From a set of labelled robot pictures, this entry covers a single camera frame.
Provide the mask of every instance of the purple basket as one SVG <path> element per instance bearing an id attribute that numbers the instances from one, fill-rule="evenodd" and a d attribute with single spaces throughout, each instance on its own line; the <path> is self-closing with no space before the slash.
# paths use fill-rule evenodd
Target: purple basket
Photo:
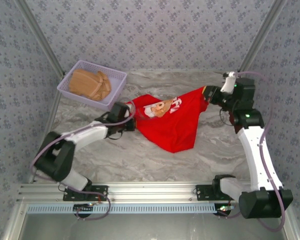
<path id="1" fill-rule="evenodd" d="M 88 99 L 84 96 L 79 96 L 69 92 L 69 82 L 72 78 L 72 74 L 76 69 L 83 69 L 89 72 L 96 74 L 98 71 L 103 72 L 109 78 L 111 83 L 111 92 L 110 94 L 101 101 L 94 101 Z M 73 99 L 83 104 L 90 105 L 94 108 L 101 109 L 104 111 L 110 111 L 122 90 L 126 85 L 126 77 L 127 74 L 123 71 L 114 70 L 108 67 L 100 66 L 88 61 L 79 60 L 74 67 L 70 70 L 70 72 L 64 77 L 64 79 L 59 83 L 57 89 L 68 99 Z"/>

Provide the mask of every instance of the purple cable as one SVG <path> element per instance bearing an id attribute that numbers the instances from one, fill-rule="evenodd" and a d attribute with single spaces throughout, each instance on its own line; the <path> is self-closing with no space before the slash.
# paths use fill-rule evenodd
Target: purple cable
<path id="1" fill-rule="evenodd" d="M 131 104 L 132 104 L 132 106 L 133 106 L 133 108 L 132 108 L 133 111 L 132 111 L 131 115 L 130 115 L 127 119 L 125 119 L 125 120 L 123 120 L 123 121 L 116 122 L 116 123 L 95 123 L 95 124 L 92 124 L 92 125 L 84 126 L 84 127 L 82 127 L 82 128 L 79 128 L 79 129 L 77 129 L 77 130 L 75 130 L 75 131 L 73 131 L 73 132 L 71 132 L 71 133 L 65 134 L 65 135 L 63 135 L 63 136 L 57 138 L 56 140 L 53 140 L 52 142 L 50 142 L 47 146 L 45 146 L 45 147 L 44 147 L 44 148 L 43 148 L 43 149 L 35 156 L 35 158 L 34 158 L 33 161 L 31 162 L 30 167 L 29 167 L 30 170 L 31 170 L 31 173 L 32 173 L 33 175 L 36 175 L 36 172 L 34 171 L 34 165 L 36 164 L 37 160 L 38 160 L 38 159 L 41 157 L 41 155 L 44 154 L 44 152 L 47 151 L 52 145 L 54 145 L 54 144 L 60 142 L 61 140 L 65 139 L 65 138 L 68 138 L 68 137 L 70 137 L 70 136 L 73 136 L 73 135 L 75 135 L 75 134 L 81 133 L 81 132 L 83 132 L 83 131 L 85 131 L 85 130 L 87 130 L 87 129 L 91 129 L 91 128 L 98 127 L 98 126 L 117 126 L 117 125 L 124 124 L 124 123 L 128 122 L 129 120 L 131 120 L 131 119 L 134 117 L 135 113 L 136 113 L 136 106 L 135 106 L 134 102 L 131 101 Z M 52 180 L 51 178 L 49 178 L 49 177 L 44 177 L 44 176 L 40 176 L 40 175 L 38 175 L 38 177 L 39 177 L 40 179 L 44 179 L 44 180 L 48 180 L 48 181 L 53 181 L 53 180 Z M 66 187 L 68 187 L 68 189 L 71 189 L 72 191 L 75 191 L 75 192 L 80 193 L 80 194 L 94 194 L 94 195 L 102 196 L 102 197 L 104 197 L 104 198 L 108 201 L 108 203 L 109 203 L 109 207 L 108 207 L 106 213 L 103 214 L 102 216 L 99 216 L 99 217 L 93 217 L 93 218 L 87 218 L 87 219 L 86 219 L 86 218 L 81 218 L 81 217 L 79 217 L 79 215 L 78 215 L 78 212 L 79 212 L 79 211 L 77 211 L 76 216 L 77 216 L 79 219 L 81 219 L 81 220 L 87 220 L 87 221 L 88 221 L 88 220 L 89 220 L 89 221 L 90 221 L 90 220 L 99 220 L 99 219 L 103 219 L 104 217 L 106 217 L 106 216 L 109 214 L 110 209 L 111 209 L 111 202 L 110 202 L 110 199 L 109 199 L 106 195 L 104 195 L 104 194 L 102 194 L 102 193 L 99 193 L 99 192 L 93 192 L 93 191 L 79 191 L 79 190 L 74 189 L 74 188 L 72 188 L 72 187 L 70 187 L 70 186 L 66 186 Z"/>
<path id="2" fill-rule="evenodd" d="M 259 76 L 261 77 L 263 80 L 266 80 L 266 77 L 259 73 L 259 72 L 255 72 L 255 71 L 243 71 L 243 72 L 237 72 L 235 73 L 235 75 L 241 75 L 241 74 L 252 74 L 252 75 L 256 75 L 256 76 Z M 266 164 L 266 160 L 265 160 L 265 156 L 264 156 L 264 150 L 263 150 L 263 141 L 265 140 L 265 137 L 269 131 L 269 128 L 270 128 L 270 123 L 271 123 L 271 120 L 272 120 L 272 116 L 273 116 L 273 101 L 271 101 L 271 107 L 270 107 L 270 118 L 267 122 L 267 124 L 265 125 L 265 128 L 264 128 L 264 131 L 260 137 L 260 141 L 259 141 L 259 151 L 260 151 L 260 157 L 261 157 L 261 161 L 262 161 L 262 165 L 264 167 L 264 170 L 265 170 L 265 173 L 268 177 L 268 180 L 270 181 L 273 189 L 274 189 L 274 192 L 275 192 L 275 195 L 276 197 L 278 198 L 278 202 L 279 202 L 279 205 L 280 205 L 280 209 L 281 209 L 281 223 L 280 225 L 277 227 L 277 228 L 271 228 L 269 226 L 267 226 L 264 222 L 262 222 L 260 219 L 258 219 L 258 221 L 261 223 L 262 226 L 264 226 L 266 229 L 268 229 L 270 232 L 278 232 L 280 231 L 284 225 L 285 225 L 285 221 L 286 221 L 286 215 L 285 215 L 285 207 L 284 207 L 284 203 L 282 201 L 282 198 L 280 196 L 280 192 L 278 191 L 272 177 L 271 177 L 271 174 L 270 174 L 270 171 L 268 169 L 268 166 Z"/>

